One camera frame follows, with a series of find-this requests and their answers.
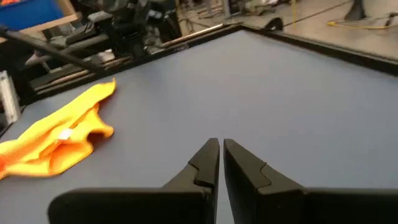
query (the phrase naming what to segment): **yellow cloth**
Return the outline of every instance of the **yellow cloth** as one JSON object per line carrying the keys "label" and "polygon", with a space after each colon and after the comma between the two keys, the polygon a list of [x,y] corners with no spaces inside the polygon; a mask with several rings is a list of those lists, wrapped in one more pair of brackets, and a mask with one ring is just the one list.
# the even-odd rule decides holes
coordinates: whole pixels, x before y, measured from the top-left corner
{"label": "yellow cloth", "polygon": [[98,116],[98,102],[115,88],[115,79],[97,84],[34,123],[18,139],[0,143],[0,179],[7,175],[57,175],[90,155],[89,133],[102,133],[106,138],[113,134],[113,128]]}

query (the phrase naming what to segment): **metal rod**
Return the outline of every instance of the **metal rod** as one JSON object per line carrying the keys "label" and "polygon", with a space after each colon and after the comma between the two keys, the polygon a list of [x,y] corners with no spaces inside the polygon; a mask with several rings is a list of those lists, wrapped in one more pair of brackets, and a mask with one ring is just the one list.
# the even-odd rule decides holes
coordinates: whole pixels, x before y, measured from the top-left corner
{"label": "metal rod", "polygon": [[162,47],[162,48],[170,47],[170,46],[175,45],[175,44],[178,44],[178,43],[180,43],[180,42],[182,42],[182,41],[184,41],[184,40],[192,39],[192,38],[194,38],[194,37],[197,37],[197,36],[199,36],[199,35],[205,34],[205,33],[207,33],[207,32],[211,32],[211,31],[213,31],[213,30],[217,30],[217,29],[219,29],[219,28],[221,28],[221,27],[223,27],[223,26],[224,26],[224,24],[219,24],[219,25],[217,25],[217,26],[213,26],[213,27],[210,27],[210,28],[207,28],[207,29],[198,31],[198,32],[193,33],[193,34],[186,35],[185,37],[180,37],[180,38],[177,38],[177,39],[168,41],[168,42],[166,42],[166,43],[161,44],[160,47]]}
{"label": "metal rod", "polygon": [[[111,66],[113,66],[113,65],[118,65],[118,64],[123,63],[123,62],[125,62],[125,61],[127,61],[127,60],[130,60],[130,59],[131,59],[131,57],[124,57],[124,58],[115,59],[115,60],[112,60],[112,61],[109,61],[109,62],[104,63],[104,66],[105,66],[106,68],[109,68],[109,67],[111,67]],[[46,89],[46,88],[48,88],[48,87],[54,86],[55,84],[59,84],[59,83],[62,83],[62,82],[66,82],[66,81],[72,80],[72,79],[74,79],[74,78],[76,78],[76,77],[81,77],[81,76],[86,75],[86,74],[89,74],[89,71],[88,71],[88,70],[83,70],[83,71],[75,72],[75,73],[66,75],[66,76],[64,76],[64,77],[60,77],[60,78],[58,78],[58,79],[52,81],[51,83],[48,83],[48,84],[44,84],[44,85],[42,85],[42,86],[39,86],[39,87],[35,88],[35,91],[41,91],[41,90]]]}
{"label": "metal rod", "polygon": [[63,54],[56,48],[50,46],[49,44],[46,44],[45,42],[39,39],[33,38],[29,35],[22,34],[20,32],[13,32],[5,29],[0,29],[0,37],[3,37],[15,44],[23,45],[32,48],[34,50],[38,50],[42,53],[49,54],[53,58],[87,69],[91,72],[103,71],[103,68],[101,68],[100,66],[97,66],[90,62],[84,62],[83,60],[69,54]]}
{"label": "metal rod", "polygon": [[[85,47],[91,46],[93,44],[97,44],[100,43],[102,41],[108,40],[108,36],[106,34],[100,34],[96,37],[92,37],[90,39],[87,40],[82,40],[80,42],[77,42],[75,44],[71,44],[70,46],[66,47],[63,50],[60,50],[61,54],[67,54],[73,51],[76,51],[78,49],[84,49]],[[50,55],[44,55],[42,57],[39,57],[35,60],[31,60],[25,63],[26,66],[30,66],[30,65],[36,65],[38,63],[42,63],[42,62],[46,62],[48,60],[50,60],[52,57]]]}

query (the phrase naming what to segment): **machinery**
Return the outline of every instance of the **machinery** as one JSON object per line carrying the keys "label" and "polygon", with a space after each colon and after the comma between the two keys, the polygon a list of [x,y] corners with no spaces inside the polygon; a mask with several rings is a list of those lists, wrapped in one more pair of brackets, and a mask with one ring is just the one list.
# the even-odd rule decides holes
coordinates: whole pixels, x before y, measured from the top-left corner
{"label": "machinery", "polygon": [[[63,37],[32,38],[0,27],[0,71],[6,70],[17,95],[26,98],[70,75],[99,73],[109,67],[139,60],[162,43],[181,37],[175,11],[166,11],[167,1],[78,0],[72,2],[82,20]],[[114,59],[96,55],[111,49]]]}

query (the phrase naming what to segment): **table surface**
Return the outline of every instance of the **table surface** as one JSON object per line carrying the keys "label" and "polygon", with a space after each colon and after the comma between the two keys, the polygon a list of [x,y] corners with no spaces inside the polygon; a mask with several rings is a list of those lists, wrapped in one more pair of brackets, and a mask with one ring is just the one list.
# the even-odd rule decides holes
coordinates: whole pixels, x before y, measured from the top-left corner
{"label": "table surface", "polygon": [[[114,136],[58,177],[1,180],[3,224],[47,223],[51,199],[71,189],[161,187],[211,137],[307,187],[398,188],[397,78],[245,31],[114,77],[99,112]],[[93,84],[29,105],[1,141]],[[233,223],[222,160],[218,195],[217,222]]]}

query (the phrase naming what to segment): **metal bracket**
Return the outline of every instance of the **metal bracket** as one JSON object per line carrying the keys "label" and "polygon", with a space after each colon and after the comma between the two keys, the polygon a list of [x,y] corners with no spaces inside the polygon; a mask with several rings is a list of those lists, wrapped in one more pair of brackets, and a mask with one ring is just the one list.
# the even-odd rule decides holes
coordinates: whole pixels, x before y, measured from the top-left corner
{"label": "metal bracket", "polygon": [[76,65],[83,69],[87,69],[91,72],[103,71],[103,68],[101,68],[98,65],[95,65],[90,62],[85,62],[85,61],[83,61],[79,58],[76,58],[70,54],[60,52],[58,49],[52,47],[51,45],[49,45],[39,39],[33,38],[29,35],[20,33],[20,32],[9,31],[4,27],[0,27],[0,37],[3,37],[15,44],[23,45],[28,48],[38,50],[39,52],[50,55],[53,58],[59,59],[66,63],[70,63],[72,65]]}
{"label": "metal bracket", "polygon": [[6,114],[7,123],[11,124],[16,122],[21,116],[21,110],[19,108],[19,102],[14,88],[14,83],[6,71],[0,72],[0,95],[4,112]]}

